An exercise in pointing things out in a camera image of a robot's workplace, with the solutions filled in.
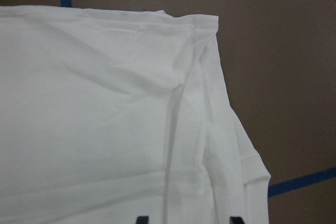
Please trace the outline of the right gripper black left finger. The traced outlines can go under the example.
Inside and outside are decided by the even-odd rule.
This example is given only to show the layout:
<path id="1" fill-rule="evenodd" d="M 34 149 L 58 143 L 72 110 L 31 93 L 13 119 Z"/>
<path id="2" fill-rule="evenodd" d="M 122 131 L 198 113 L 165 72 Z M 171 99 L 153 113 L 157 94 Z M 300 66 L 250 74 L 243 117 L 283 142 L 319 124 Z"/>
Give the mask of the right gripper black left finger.
<path id="1" fill-rule="evenodd" d="M 138 216 L 136 224 L 149 224 L 149 216 Z"/>

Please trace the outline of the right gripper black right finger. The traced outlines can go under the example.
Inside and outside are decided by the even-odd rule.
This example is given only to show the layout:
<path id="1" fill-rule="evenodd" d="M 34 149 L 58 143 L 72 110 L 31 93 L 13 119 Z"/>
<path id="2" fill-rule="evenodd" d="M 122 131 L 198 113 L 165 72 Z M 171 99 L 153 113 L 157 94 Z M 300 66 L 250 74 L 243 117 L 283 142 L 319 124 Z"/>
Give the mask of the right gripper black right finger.
<path id="1" fill-rule="evenodd" d="M 242 217 L 239 216 L 231 216 L 229 219 L 230 224 L 245 224 Z"/>

